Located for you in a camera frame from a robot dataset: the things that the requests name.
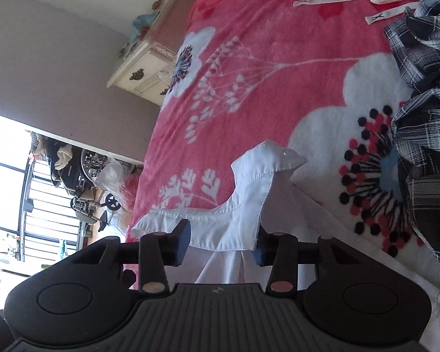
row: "red fabric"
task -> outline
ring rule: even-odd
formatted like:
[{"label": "red fabric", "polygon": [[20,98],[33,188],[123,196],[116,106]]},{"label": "red fabric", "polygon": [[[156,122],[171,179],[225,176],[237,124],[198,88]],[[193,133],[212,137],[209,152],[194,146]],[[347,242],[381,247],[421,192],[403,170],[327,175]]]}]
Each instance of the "red fabric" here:
[{"label": "red fabric", "polygon": [[[153,205],[212,208],[226,201],[235,186],[230,164],[236,158],[265,139],[286,146],[309,112],[344,105],[343,79],[358,58],[389,52],[383,32],[389,21],[371,26],[364,21],[375,11],[369,0],[300,9],[293,1],[196,2],[188,34],[212,27],[214,35],[198,56],[202,65],[192,83],[179,97],[170,97],[160,113],[144,160],[133,224]],[[237,42],[229,45],[234,38]],[[231,46],[229,52],[217,57],[225,46]],[[195,58],[186,56],[186,63],[194,65]],[[209,58],[219,60],[217,69]],[[216,106],[212,117],[201,121],[209,112],[201,109],[209,107],[204,97],[210,92],[199,84],[209,73],[211,105]],[[193,75],[187,69],[185,78]],[[200,90],[202,97],[195,100]],[[230,92],[242,96],[232,112],[228,107],[236,103],[221,101]],[[347,186],[348,192],[353,189],[355,183]]]}]

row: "bed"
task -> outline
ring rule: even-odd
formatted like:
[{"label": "bed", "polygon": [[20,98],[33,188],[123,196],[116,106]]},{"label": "bed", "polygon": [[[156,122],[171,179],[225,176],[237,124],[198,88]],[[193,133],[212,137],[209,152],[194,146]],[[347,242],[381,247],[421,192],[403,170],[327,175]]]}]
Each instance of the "bed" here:
[{"label": "bed", "polygon": [[[316,232],[429,293],[433,315],[421,342],[440,351],[440,264],[408,225],[391,142],[392,115],[411,90],[384,35],[394,18],[383,18],[401,2],[296,1],[304,0],[197,0],[148,147],[131,228],[154,209],[225,202],[235,188],[231,163],[271,139],[308,160],[292,181]],[[130,232],[127,241],[136,241]],[[225,282],[207,269],[222,262],[221,253],[195,251],[168,278]]]}]

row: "white dresser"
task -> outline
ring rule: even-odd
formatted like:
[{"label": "white dresser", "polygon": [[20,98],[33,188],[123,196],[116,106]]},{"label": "white dresser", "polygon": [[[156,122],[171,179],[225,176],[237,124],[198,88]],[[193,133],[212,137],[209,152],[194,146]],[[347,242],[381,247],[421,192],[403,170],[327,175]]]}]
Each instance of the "white dresser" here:
[{"label": "white dresser", "polygon": [[184,41],[190,8],[196,0],[163,0],[160,13],[125,60],[120,60],[107,87],[117,86],[162,105]]}]

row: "plastic bag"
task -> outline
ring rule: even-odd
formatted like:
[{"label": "plastic bag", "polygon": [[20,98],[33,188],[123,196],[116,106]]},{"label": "plastic bag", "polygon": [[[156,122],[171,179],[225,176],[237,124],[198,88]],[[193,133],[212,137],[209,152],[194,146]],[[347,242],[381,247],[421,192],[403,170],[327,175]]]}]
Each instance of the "plastic bag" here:
[{"label": "plastic bag", "polygon": [[98,188],[108,190],[124,209],[134,210],[135,198],[140,175],[127,175],[123,166],[114,158],[109,158],[107,165],[95,179]]}]

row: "gray wall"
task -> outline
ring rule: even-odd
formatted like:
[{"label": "gray wall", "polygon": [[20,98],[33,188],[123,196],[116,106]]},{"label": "gray wall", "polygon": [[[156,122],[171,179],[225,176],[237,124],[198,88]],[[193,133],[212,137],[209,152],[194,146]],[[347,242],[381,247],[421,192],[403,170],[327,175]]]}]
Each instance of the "gray wall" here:
[{"label": "gray wall", "polygon": [[33,0],[0,0],[0,115],[143,160],[159,107],[107,89],[115,31]]}]

